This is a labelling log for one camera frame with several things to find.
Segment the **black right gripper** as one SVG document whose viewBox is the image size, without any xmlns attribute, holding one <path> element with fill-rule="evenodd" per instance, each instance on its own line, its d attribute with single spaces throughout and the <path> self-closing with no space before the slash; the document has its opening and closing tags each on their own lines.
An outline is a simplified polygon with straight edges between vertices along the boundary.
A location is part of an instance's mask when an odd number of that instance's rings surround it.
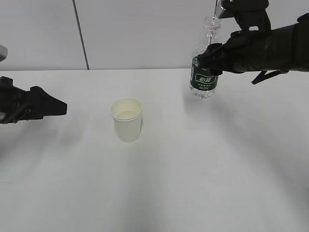
<svg viewBox="0 0 309 232">
<path fill-rule="evenodd" d="M 270 71 L 273 68 L 267 49 L 271 35 L 270 31 L 234 32 L 226 43 L 212 43 L 198 55 L 198 66 L 210 71 L 211 75 Z"/>
</svg>

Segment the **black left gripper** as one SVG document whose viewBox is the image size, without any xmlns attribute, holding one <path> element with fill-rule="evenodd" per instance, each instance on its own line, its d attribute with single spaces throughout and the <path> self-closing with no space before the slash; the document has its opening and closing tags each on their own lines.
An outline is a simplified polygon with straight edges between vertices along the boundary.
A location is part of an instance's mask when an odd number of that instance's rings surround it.
<svg viewBox="0 0 309 232">
<path fill-rule="evenodd" d="M 17 123 L 20 120 L 39 120 L 45 116 L 64 116 L 68 105 L 41 87 L 31 87 L 29 91 L 13 85 L 13 79 L 0 77 L 0 123 Z"/>
</svg>

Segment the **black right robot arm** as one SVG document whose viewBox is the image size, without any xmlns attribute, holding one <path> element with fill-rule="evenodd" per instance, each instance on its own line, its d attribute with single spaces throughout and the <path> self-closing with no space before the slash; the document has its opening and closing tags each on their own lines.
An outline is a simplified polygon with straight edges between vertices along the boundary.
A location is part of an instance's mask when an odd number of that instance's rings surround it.
<svg viewBox="0 0 309 232">
<path fill-rule="evenodd" d="M 231 73 L 309 70 L 309 15 L 271 31 L 235 31 L 197 57 L 199 67 Z"/>
</svg>

